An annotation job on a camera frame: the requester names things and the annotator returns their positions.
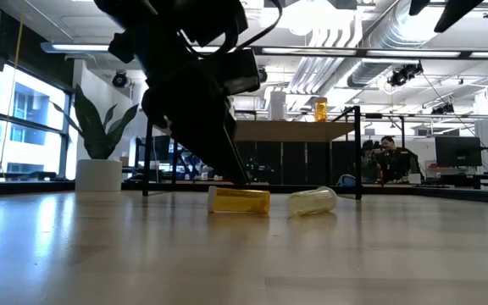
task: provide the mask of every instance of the ceiling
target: ceiling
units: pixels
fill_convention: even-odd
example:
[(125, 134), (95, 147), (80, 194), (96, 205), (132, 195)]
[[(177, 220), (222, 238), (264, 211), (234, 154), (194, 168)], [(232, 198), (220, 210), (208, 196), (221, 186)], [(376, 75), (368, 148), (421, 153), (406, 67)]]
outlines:
[[(374, 19), (379, 18), (394, 0), (376, 1), (376, 9), (363, 13), (363, 28), (366, 29)], [(0, 7), (16, 19), (20, 17), (22, 9), (21, 0), (0, 0)], [(261, 21), (265, 11), (260, 7), (263, 1), (248, 1), (247, 17), (250, 29), (241, 35), (239, 41), (255, 35), (263, 29)], [(50, 42), (73, 43), (109, 43), (114, 32), (121, 29), (104, 13), (97, 9), (92, 2), (71, 0), (25, 0), (23, 6), (24, 21), (31, 29), (38, 32)], [(488, 48), (488, 19), (482, 17), (483, 10), (476, 10), (456, 23), (447, 32), (440, 34), (424, 47), (426, 48)], [(257, 45), (262, 46), (307, 46), (311, 35), (294, 35), (286, 28), (276, 28)], [(215, 41), (212, 45), (219, 45), (221, 41)], [(89, 60), (91, 69), (96, 69), (98, 74), (113, 75), (115, 70), (127, 69), (131, 78), (143, 79), (142, 72), (135, 65), (124, 65), (111, 55), (98, 54), (96, 60)], [(269, 82), (289, 82), (297, 71), (301, 58), (261, 56), (257, 58), (258, 65), (265, 66), (269, 73)], [(474, 100), (473, 93), (483, 89), (488, 84), (488, 61), (469, 60), (424, 60), (424, 74), (430, 83), (434, 85), (432, 90), (429, 82), (424, 77), (412, 80), (400, 91), (391, 94), (389, 88), (385, 88), (386, 75), (376, 79), (371, 87), (375, 90), (365, 90), (356, 96), (359, 103), (378, 111), (384, 108), (381, 105), (400, 105), (404, 110), (410, 108), (419, 109), (422, 104), (434, 101), (438, 94), (448, 96), (452, 92), (457, 94), (455, 103), (468, 105)], [(263, 90), (255, 92), (258, 97), (263, 96)]]

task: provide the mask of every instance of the computer monitor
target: computer monitor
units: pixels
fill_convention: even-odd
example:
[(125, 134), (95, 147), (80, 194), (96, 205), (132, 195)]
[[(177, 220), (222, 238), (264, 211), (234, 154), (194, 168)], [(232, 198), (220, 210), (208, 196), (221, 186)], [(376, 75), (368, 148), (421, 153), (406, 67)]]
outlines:
[(436, 163), (438, 166), (482, 166), (481, 142), (472, 136), (437, 136)]

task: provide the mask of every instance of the ceiling duct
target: ceiling duct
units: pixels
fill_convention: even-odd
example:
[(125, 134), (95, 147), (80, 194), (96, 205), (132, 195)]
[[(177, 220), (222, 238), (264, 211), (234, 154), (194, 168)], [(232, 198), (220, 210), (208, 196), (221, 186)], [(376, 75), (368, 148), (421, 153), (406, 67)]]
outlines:
[[(435, 22), (440, 18), (440, 10), (426, 8), (417, 16), (410, 16), (410, 0), (401, 0), (385, 16), (358, 47), (397, 49), (419, 48), (435, 37)], [(363, 88), (369, 86), (391, 64), (364, 63), (361, 59), (344, 59), (335, 76), (326, 82), (319, 93), (326, 95), (333, 86)]]

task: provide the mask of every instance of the window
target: window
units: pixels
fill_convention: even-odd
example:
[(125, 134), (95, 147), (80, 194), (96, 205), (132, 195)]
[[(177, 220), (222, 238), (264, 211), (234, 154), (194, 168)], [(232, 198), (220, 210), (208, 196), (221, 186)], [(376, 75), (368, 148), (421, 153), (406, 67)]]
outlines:
[(0, 120), (0, 160), (8, 173), (58, 173), (61, 143), (58, 133)]
[(9, 65), (0, 72), (0, 114), (61, 130), (64, 115), (52, 103), (64, 108), (66, 98), (58, 88)]

